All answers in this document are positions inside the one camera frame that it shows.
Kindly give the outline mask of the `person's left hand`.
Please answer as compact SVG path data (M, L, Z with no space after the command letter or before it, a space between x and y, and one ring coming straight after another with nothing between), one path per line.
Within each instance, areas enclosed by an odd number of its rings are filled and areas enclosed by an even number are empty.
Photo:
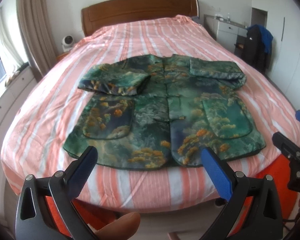
M140 214L131 212L95 231L95 235L101 240L130 239L137 232L140 222Z

